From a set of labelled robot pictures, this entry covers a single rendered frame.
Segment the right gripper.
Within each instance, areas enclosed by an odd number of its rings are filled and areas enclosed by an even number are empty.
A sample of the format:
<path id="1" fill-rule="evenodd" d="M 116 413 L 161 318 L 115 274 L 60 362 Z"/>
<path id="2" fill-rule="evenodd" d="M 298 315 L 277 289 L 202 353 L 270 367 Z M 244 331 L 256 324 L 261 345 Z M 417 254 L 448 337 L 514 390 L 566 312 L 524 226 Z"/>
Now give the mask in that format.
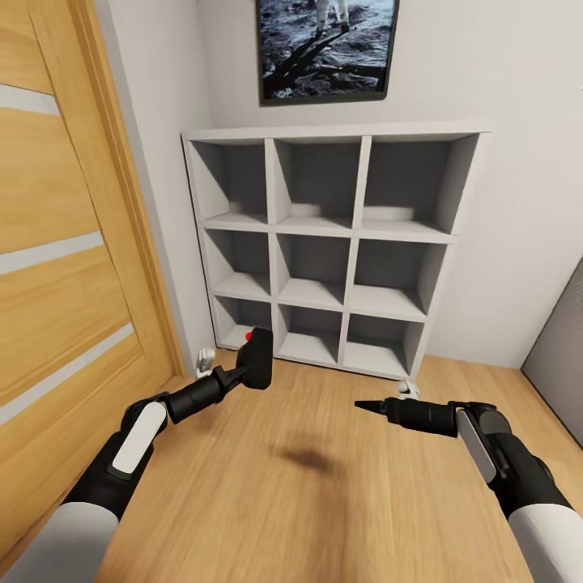
<path id="1" fill-rule="evenodd" d="M 431 426 L 431 403 L 388 397 L 385 401 L 355 401 L 357 407 L 388 415 L 389 423 L 419 432 L 434 432 Z"/>

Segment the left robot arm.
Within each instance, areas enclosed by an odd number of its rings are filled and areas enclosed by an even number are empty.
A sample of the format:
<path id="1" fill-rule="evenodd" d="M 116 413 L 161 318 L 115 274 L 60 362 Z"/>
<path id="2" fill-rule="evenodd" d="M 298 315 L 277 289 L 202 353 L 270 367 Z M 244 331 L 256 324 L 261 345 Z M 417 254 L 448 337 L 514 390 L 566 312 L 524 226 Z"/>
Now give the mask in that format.
<path id="1" fill-rule="evenodd" d="M 115 530 L 154 452 L 167 413 L 176 425 L 223 401 L 252 367 L 211 371 L 215 350 L 198 354 L 195 382 L 126 408 L 108 439 L 26 551 L 0 583 L 94 583 Z"/>

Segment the digital camera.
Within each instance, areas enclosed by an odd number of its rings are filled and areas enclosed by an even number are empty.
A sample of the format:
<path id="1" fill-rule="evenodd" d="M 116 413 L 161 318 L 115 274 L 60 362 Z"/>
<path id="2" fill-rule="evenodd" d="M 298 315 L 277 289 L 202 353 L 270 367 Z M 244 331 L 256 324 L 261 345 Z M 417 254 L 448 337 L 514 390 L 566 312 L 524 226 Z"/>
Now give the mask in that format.
<path id="1" fill-rule="evenodd" d="M 237 352 L 236 368 L 250 365 L 242 376 L 242 383 L 251 389 L 264 390 L 272 381 L 273 341 L 272 330 L 254 327 L 245 335 L 247 343 Z"/>

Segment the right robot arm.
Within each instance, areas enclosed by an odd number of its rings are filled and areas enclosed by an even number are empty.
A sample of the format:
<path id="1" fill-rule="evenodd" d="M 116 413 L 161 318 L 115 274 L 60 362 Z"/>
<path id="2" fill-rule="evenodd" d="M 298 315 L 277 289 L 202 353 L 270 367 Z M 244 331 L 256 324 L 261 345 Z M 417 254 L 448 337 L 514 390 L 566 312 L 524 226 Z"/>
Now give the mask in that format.
<path id="1" fill-rule="evenodd" d="M 403 428 L 458 438 L 466 444 L 499 505 L 534 583 L 583 583 L 583 519 L 555 485 L 549 467 L 512 434 L 496 405 L 418 401 L 410 380 L 396 384 L 401 395 L 385 401 L 355 401 L 388 415 Z"/>

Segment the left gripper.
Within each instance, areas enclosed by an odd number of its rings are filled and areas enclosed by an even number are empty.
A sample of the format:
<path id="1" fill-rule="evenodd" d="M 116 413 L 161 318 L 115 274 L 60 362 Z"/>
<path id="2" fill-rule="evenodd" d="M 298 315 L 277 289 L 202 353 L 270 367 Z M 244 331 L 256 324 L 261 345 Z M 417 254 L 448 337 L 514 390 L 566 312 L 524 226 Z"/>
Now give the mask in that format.
<path id="1" fill-rule="evenodd" d="M 228 391 L 242 383 L 242 376 L 251 368 L 245 365 L 225 372 L 220 365 L 214 368 L 211 375 L 187 385 L 185 388 L 194 402 L 194 414 L 222 402 Z"/>

